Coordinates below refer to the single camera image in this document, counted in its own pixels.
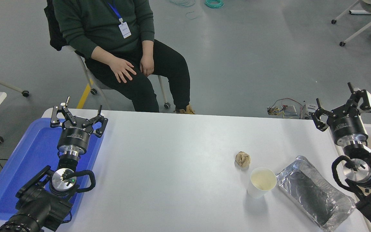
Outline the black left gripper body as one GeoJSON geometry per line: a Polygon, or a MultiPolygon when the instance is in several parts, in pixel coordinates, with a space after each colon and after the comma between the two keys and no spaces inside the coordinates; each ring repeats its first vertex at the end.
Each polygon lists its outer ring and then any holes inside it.
{"type": "Polygon", "coordinates": [[[62,127],[62,133],[58,141],[58,150],[65,152],[73,150],[77,152],[86,152],[89,144],[91,131],[87,128],[79,128],[71,126],[69,128],[62,127]]]}

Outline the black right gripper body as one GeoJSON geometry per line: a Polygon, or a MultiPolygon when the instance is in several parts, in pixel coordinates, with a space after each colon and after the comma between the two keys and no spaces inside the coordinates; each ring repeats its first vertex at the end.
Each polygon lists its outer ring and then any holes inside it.
{"type": "Polygon", "coordinates": [[[367,131],[358,109],[340,108],[334,110],[336,117],[328,117],[328,126],[335,144],[350,144],[351,141],[364,143],[368,139],[367,131]]]}

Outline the person's right hand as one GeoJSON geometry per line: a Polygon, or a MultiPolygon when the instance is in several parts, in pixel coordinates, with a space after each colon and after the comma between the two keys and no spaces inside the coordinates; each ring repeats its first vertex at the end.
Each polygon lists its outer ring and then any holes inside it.
{"type": "Polygon", "coordinates": [[[133,76],[137,73],[134,70],[134,66],[126,61],[125,59],[114,57],[108,62],[108,66],[119,83],[128,83],[133,80],[133,76]]]}

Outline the person's left hand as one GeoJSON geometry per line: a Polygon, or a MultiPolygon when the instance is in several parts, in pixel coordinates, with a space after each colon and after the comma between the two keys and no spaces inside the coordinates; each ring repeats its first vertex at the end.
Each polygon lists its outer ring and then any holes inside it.
{"type": "Polygon", "coordinates": [[[144,76],[152,75],[155,70],[154,59],[150,54],[144,54],[140,60],[140,71],[144,76]]]}

